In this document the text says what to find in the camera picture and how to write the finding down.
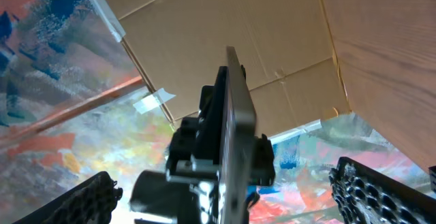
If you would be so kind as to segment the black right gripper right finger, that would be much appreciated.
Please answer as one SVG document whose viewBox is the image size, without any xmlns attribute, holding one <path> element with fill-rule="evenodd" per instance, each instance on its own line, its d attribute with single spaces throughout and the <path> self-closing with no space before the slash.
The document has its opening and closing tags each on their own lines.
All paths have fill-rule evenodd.
<svg viewBox="0 0 436 224">
<path fill-rule="evenodd" d="M 345 223 L 435 224 L 435 199 L 349 157 L 329 173 Z"/>
</svg>

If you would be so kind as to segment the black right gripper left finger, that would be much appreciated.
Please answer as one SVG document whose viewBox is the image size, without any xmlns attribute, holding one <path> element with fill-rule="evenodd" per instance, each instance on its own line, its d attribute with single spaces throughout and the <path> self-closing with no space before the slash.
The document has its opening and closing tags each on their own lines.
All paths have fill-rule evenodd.
<svg viewBox="0 0 436 224">
<path fill-rule="evenodd" d="M 123 189 L 102 171 L 14 224 L 109 224 Z"/>
</svg>

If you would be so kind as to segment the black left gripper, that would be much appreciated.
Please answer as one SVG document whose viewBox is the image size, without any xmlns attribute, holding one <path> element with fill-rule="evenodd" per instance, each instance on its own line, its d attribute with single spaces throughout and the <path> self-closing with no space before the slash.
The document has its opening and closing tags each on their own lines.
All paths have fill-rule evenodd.
<svg viewBox="0 0 436 224">
<path fill-rule="evenodd" d="M 215 84 L 203 86 L 200 112 L 185 117 L 172 137 L 166 163 L 166 179 L 187 186 L 178 223 L 219 222 L 219 173 L 221 171 L 221 136 L 228 66 L 219 68 Z M 260 199 L 256 187 L 270 187 L 275 180 L 273 147 L 264 134 L 254 134 L 255 148 L 245 200 L 245 217 Z"/>
</svg>

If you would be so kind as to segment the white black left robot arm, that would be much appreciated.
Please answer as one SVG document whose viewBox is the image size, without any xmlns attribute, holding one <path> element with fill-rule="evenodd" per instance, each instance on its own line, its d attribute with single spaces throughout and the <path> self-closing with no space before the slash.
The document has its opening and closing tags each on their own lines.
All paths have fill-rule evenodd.
<svg viewBox="0 0 436 224">
<path fill-rule="evenodd" d="M 130 198 L 134 212 L 171 223 L 248 223 L 260 198 L 256 186 L 275 179 L 273 147 L 237 114 L 251 104 L 243 67 L 219 68 L 215 84 L 203 86 L 200 114 L 185 117 L 174 132 L 164 173 L 143 171 Z"/>
</svg>

